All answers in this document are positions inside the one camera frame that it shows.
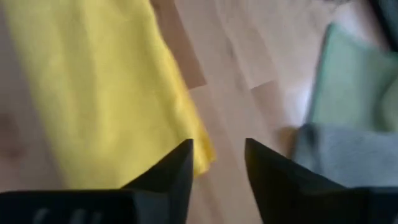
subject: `green towel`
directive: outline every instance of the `green towel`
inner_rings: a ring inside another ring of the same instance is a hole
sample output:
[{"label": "green towel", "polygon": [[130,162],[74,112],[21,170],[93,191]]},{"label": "green towel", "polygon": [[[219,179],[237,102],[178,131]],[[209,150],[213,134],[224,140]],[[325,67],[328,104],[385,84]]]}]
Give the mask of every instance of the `green towel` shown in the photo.
[{"label": "green towel", "polygon": [[367,46],[331,24],[307,122],[398,131],[398,56]]}]

